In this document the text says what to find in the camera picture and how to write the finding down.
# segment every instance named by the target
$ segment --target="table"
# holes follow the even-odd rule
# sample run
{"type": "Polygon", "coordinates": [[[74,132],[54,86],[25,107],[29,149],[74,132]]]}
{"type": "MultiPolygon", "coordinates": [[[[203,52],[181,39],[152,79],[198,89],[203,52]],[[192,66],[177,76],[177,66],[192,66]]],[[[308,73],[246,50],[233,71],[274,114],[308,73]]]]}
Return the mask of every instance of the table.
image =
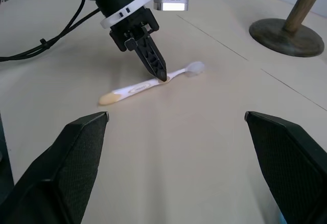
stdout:
{"type": "MultiPolygon", "coordinates": [[[[79,3],[8,1],[0,7],[1,55],[57,35],[79,3]]],[[[86,2],[82,16],[95,8],[86,2]]],[[[83,223],[277,223],[245,112],[298,123],[327,150],[326,54],[284,56],[247,31],[253,21],[285,18],[291,8],[278,0],[190,0],[189,12],[153,10],[160,30],[152,37],[168,71],[192,61],[207,70],[107,107],[97,106],[102,94],[149,75],[134,52],[118,50],[100,14],[37,58],[0,63],[14,180],[65,124],[105,110],[110,121],[83,223]]],[[[310,14],[305,24],[327,42],[325,18],[310,14]]]]}

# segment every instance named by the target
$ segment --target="wooden stand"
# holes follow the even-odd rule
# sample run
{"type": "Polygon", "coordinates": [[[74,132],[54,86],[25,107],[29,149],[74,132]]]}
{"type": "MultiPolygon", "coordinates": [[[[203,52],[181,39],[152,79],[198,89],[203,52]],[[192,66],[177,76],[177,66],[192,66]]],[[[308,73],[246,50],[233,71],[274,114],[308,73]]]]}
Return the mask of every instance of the wooden stand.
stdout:
{"type": "Polygon", "coordinates": [[[321,37],[302,25],[304,18],[316,0],[297,0],[286,20],[269,18],[254,22],[250,35],[260,44],[276,52],[297,56],[313,57],[324,50],[321,37]]]}

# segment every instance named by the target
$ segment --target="toothbrush head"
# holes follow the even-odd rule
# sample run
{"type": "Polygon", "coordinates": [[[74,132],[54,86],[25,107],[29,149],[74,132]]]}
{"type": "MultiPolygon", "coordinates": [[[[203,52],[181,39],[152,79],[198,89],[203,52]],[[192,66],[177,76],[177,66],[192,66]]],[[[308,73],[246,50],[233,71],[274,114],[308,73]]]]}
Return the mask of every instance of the toothbrush head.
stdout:
{"type": "Polygon", "coordinates": [[[200,61],[193,62],[185,68],[185,74],[188,77],[194,77],[194,76],[202,73],[204,71],[204,69],[205,69],[205,66],[202,62],[200,62],[200,61]]]}

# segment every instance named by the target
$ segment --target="round base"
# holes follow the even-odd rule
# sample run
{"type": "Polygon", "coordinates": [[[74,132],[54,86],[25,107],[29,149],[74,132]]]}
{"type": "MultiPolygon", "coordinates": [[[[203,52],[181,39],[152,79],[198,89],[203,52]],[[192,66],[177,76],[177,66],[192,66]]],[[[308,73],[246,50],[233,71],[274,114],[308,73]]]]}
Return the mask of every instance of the round base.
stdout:
{"type": "Polygon", "coordinates": [[[324,43],[316,32],[301,26],[292,34],[283,29],[284,24],[283,19],[261,19],[251,25],[249,32],[260,44],[282,54],[313,57],[323,52],[324,43]]]}

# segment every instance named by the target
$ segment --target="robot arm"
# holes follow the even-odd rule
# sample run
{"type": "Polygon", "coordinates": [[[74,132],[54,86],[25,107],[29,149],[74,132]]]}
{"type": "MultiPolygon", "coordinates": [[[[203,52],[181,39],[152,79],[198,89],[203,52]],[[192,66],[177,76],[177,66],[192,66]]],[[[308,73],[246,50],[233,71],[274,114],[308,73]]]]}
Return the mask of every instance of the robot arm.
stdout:
{"type": "MultiPolygon", "coordinates": [[[[167,80],[166,63],[150,34],[159,25],[144,4],[151,0],[91,0],[96,1],[105,16],[103,28],[111,28],[110,36],[121,51],[135,50],[150,74],[167,80]]],[[[188,10],[189,0],[154,0],[154,9],[162,11],[188,10]]]]}

